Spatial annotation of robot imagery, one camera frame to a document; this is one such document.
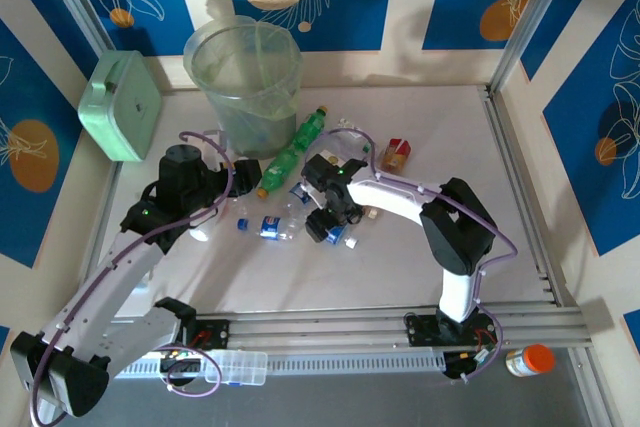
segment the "small can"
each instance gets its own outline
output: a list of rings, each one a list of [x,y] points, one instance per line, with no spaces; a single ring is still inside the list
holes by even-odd
[[[534,344],[507,354],[507,369],[516,377],[530,377],[553,370],[555,356],[549,347]]]

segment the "green lunch box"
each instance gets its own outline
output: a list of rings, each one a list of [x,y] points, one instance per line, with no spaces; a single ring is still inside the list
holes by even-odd
[[[102,54],[87,84],[78,116],[113,161],[147,156],[162,95],[137,51]]]

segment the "orange lid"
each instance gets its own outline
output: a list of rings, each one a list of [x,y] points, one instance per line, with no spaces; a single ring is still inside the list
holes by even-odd
[[[524,362],[531,370],[545,373],[551,372],[556,364],[556,358],[546,345],[534,344],[524,349]]]

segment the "orange cap jar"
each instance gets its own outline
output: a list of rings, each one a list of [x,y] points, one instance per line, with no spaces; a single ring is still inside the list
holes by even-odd
[[[553,370],[555,356],[549,347],[534,344],[507,354],[507,369],[516,377],[545,374]]]

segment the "green plastic bottle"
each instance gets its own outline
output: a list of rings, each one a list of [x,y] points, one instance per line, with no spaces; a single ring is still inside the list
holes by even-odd
[[[284,185],[298,164],[298,152],[305,152],[324,130],[326,115],[327,108],[320,107],[298,128],[291,145],[281,151],[262,174],[260,187],[256,191],[258,197],[266,199],[271,192]]]

